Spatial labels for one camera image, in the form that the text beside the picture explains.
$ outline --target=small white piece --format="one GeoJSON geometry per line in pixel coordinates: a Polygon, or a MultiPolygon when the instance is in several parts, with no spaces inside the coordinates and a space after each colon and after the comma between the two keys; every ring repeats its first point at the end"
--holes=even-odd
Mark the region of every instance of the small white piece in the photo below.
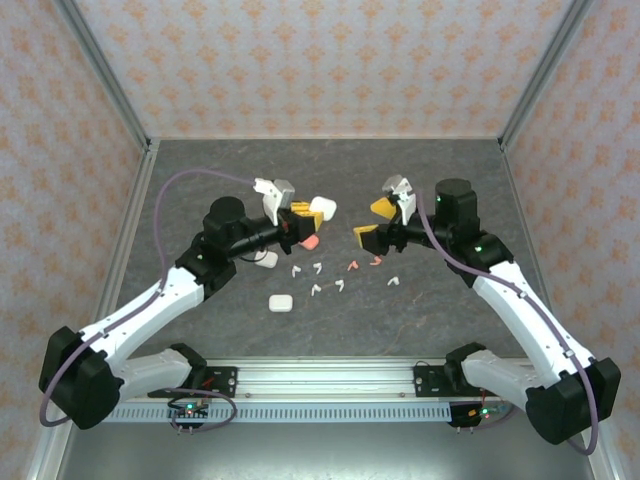
{"type": "Polygon", "coordinates": [[[278,254],[276,252],[256,252],[253,260],[259,267],[274,268],[278,263],[278,254]]]}
{"type": "Polygon", "coordinates": [[[291,295],[271,295],[269,297],[269,310],[276,313],[290,312],[293,308],[291,295]]]}
{"type": "Polygon", "coordinates": [[[323,220],[328,222],[333,218],[338,209],[338,204],[333,200],[324,197],[313,197],[309,204],[310,212],[322,212],[323,220]]]}

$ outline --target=black plastic housing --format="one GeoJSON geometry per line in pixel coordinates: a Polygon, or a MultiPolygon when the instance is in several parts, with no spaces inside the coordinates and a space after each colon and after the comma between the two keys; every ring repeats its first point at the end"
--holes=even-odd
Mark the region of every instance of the black plastic housing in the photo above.
{"type": "Polygon", "coordinates": [[[479,412],[482,408],[482,403],[465,403],[464,405],[451,405],[451,421],[447,422],[453,428],[471,428],[477,427],[482,421],[482,416],[479,414],[469,415],[470,412],[475,410],[479,412]]]}
{"type": "MultiPolygon", "coordinates": [[[[620,369],[610,358],[585,369],[596,400],[598,421],[611,416],[620,385],[620,369]]],[[[527,416],[547,442],[558,445],[591,426],[584,385],[576,372],[549,388],[527,390],[527,416]]]]}
{"type": "Polygon", "coordinates": [[[456,348],[445,356],[444,374],[457,394],[462,394],[463,391],[468,391],[469,388],[475,389],[475,387],[469,385],[464,376],[462,362],[469,355],[486,349],[487,347],[484,345],[478,342],[472,342],[456,348]]]}
{"type": "MultiPolygon", "coordinates": [[[[49,338],[38,387],[45,392],[64,361],[83,343],[79,333],[62,327],[49,338]]],[[[53,402],[80,428],[104,420],[120,401],[121,380],[114,377],[104,352],[87,348],[69,367],[53,391],[53,402]]]]}
{"type": "Polygon", "coordinates": [[[478,197],[471,189],[471,182],[448,178],[436,184],[435,223],[451,226],[458,242],[467,242],[478,234],[478,197]]]}

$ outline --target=floral wallpaper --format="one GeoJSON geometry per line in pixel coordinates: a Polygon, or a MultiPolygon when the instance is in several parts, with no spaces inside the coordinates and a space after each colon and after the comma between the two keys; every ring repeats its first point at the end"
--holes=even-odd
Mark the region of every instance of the floral wallpaper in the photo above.
{"type": "Polygon", "coordinates": [[[0,478],[37,443],[49,335],[90,320],[139,151],[54,2],[0,4],[0,478]]]}
{"type": "Polygon", "coordinates": [[[152,137],[497,137],[570,0],[79,0],[152,137]]]}
{"type": "Polygon", "coordinates": [[[597,0],[508,151],[555,312],[622,370],[640,472],[640,9],[597,0]]]}

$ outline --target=red wire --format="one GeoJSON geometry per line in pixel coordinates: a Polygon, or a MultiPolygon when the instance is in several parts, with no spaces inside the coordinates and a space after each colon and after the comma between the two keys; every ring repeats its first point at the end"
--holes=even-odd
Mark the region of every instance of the red wire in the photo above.
{"type": "Polygon", "coordinates": [[[211,377],[209,380],[206,380],[206,381],[202,382],[202,386],[206,387],[206,386],[210,385],[211,382],[213,382],[215,380],[215,378],[216,377],[211,377]]]}

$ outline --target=metal corner post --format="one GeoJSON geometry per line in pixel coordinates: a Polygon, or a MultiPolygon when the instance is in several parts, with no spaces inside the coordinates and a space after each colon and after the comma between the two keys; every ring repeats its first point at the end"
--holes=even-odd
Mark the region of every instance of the metal corner post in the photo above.
{"type": "Polygon", "coordinates": [[[60,14],[64,17],[69,28],[76,36],[82,51],[91,63],[107,94],[113,101],[114,106],[120,113],[129,133],[141,149],[147,149],[149,142],[142,123],[129,103],[129,99],[107,62],[107,58],[91,32],[78,4],[75,0],[54,0],[54,3],[58,6],[60,14]]]}
{"type": "Polygon", "coordinates": [[[509,117],[504,132],[498,138],[502,151],[511,145],[517,137],[520,128],[529,113],[533,110],[536,100],[542,93],[555,67],[560,63],[562,54],[566,51],[574,34],[580,28],[582,20],[592,4],[593,0],[574,0],[567,10],[567,14],[562,20],[558,31],[554,35],[553,40],[551,40],[544,55],[542,55],[538,67],[529,80],[516,108],[509,117]]]}
{"type": "MultiPolygon", "coordinates": [[[[92,318],[97,321],[115,310],[124,277],[131,245],[135,237],[136,227],[142,211],[142,205],[151,179],[151,172],[158,152],[157,142],[151,142],[149,150],[141,153],[138,172],[132,182],[126,211],[120,224],[120,231],[111,254],[111,262],[105,276],[102,295],[92,318]]],[[[62,412],[55,406],[49,408],[52,418],[61,417],[62,412]]],[[[54,428],[40,428],[40,436],[28,470],[29,480],[49,480],[57,478],[62,465],[64,453],[73,434],[71,422],[54,428]]]]}

